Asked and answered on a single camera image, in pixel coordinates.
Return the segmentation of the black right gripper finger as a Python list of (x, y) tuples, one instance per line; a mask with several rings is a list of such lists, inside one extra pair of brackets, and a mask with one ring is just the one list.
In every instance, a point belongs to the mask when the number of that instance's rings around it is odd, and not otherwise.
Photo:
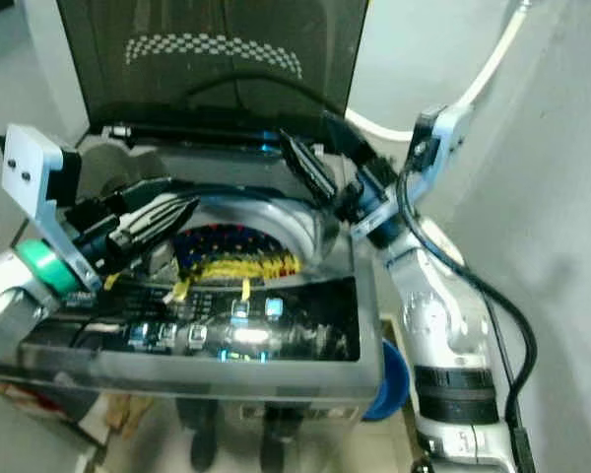
[(356, 166), (366, 166), (378, 158), (376, 150), (361, 132), (350, 125), (344, 114), (337, 113), (335, 109), (322, 109), (322, 123), (332, 148)]
[(308, 189), (318, 206), (337, 209), (340, 203), (340, 186), (333, 175), (309, 145), (293, 136), (291, 132), (279, 132), (284, 163), (292, 175)]

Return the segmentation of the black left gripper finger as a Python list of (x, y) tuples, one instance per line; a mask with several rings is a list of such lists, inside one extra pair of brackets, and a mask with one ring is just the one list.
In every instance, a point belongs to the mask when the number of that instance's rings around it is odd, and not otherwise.
[(124, 213), (114, 231), (114, 255), (134, 258), (150, 251), (158, 240), (181, 227), (197, 204), (198, 197), (191, 192), (164, 193)]
[(125, 206), (147, 206), (158, 195), (165, 193), (172, 184), (172, 177), (147, 177), (123, 188)]

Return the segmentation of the grey top-load washing machine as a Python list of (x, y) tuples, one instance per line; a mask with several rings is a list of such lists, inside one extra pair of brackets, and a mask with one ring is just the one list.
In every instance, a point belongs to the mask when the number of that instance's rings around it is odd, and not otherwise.
[[(360, 356), (346, 362), (277, 361), (219, 362), (196, 357), (153, 356), (146, 353), (95, 353), (87, 350), (62, 350), (38, 344), (17, 344), (11, 356), (0, 360), (0, 381), (78, 387), (87, 390), (115, 390), (141, 395), (184, 398), (246, 398), (267, 402), (344, 402), (370, 401), (382, 380), (375, 338), (366, 333), (364, 303), (373, 294), (370, 279), (356, 264), (354, 245), (346, 238), (340, 222), (318, 206), (308, 192), (282, 192), (273, 186), (241, 183), (241, 176), (252, 170), (265, 176), (286, 174), (295, 179), (284, 163), (281, 135), (261, 132), (255, 138), (214, 136), (191, 131), (175, 132), (173, 139), (153, 146), (157, 158), (171, 157), (192, 161), (195, 168), (171, 175), (192, 183), (217, 184), (224, 192), (245, 192), (286, 198), (304, 204), (309, 215), (317, 218), (321, 236), (321, 258), (309, 262), (294, 276), (276, 280), (251, 280), (251, 288), (294, 287), (339, 278), (354, 279), (358, 299)], [(172, 285), (184, 279), (178, 274), (172, 244), (177, 231), (162, 239), (116, 274), (103, 275), (102, 287), (90, 293), (109, 290), (116, 284)]]

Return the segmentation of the silver washer drum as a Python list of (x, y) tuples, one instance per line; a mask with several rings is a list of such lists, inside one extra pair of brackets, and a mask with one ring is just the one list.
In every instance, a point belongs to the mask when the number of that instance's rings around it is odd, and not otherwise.
[(290, 248), (304, 267), (321, 258), (317, 218), (309, 215), (304, 204), (291, 199), (245, 192), (206, 194), (188, 224), (175, 235), (209, 224), (239, 224), (264, 231)]

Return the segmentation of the colourful patterned garment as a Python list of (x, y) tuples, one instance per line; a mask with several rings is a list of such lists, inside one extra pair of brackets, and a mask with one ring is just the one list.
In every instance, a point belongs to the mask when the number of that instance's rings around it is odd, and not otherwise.
[(172, 248), (179, 276), (193, 284), (267, 281), (304, 269), (276, 237), (239, 224), (192, 227), (173, 236)]

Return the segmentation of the dark smoked washer lid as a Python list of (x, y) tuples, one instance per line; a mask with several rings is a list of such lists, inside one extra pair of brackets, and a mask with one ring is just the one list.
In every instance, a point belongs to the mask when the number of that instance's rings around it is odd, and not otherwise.
[(56, 0), (89, 125), (284, 130), (326, 143), (370, 0)]

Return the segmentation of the black washer control panel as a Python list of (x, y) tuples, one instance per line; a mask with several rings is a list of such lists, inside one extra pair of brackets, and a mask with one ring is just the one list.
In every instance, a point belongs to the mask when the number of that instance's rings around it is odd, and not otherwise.
[(354, 279), (294, 287), (116, 284), (71, 296), (26, 338), (62, 350), (146, 353), (219, 362), (355, 361), (360, 356)]

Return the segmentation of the red printed washer sticker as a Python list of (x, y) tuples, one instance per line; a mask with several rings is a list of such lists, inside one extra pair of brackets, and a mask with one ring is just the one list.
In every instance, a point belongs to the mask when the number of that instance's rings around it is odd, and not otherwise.
[(114, 436), (133, 437), (151, 407), (147, 397), (135, 393), (14, 381), (0, 381), (0, 397), (21, 413), (62, 425), (97, 445)]

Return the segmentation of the blue plastic basin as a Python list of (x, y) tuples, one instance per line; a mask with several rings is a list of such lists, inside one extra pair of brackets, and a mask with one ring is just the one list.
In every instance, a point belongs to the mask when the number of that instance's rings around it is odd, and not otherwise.
[(403, 409), (410, 396), (410, 371), (402, 351), (387, 339), (382, 339), (381, 347), (384, 377), (361, 416), (363, 422), (385, 422)]

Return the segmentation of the black left robot leg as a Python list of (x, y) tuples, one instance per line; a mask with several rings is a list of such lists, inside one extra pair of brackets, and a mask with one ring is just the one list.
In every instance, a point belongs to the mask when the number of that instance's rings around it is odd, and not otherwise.
[(178, 398), (175, 409), (183, 427), (192, 430), (189, 465), (196, 473), (213, 467), (218, 454), (218, 411), (220, 404), (210, 398)]

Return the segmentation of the black robot leg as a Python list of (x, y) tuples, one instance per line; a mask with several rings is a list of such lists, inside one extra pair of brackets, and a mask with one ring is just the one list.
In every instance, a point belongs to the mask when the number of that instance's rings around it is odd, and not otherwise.
[(218, 411), (220, 404), (210, 398), (178, 398), (175, 409), (183, 427), (192, 430), (189, 465), (196, 473), (213, 467), (218, 454)]
[(295, 438), (300, 423), (300, 407), (265, 405), (259, 450), (261, 473), (284, 473), (286, 446)]

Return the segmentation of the black right robot leg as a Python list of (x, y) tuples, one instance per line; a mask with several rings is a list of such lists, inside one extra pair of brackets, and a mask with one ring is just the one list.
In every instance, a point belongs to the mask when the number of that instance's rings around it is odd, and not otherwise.
[(286, 446), (295, 438), (300, 423), (300, 407), (265, 405), (259, 450), (261, 473), (284, 473)]

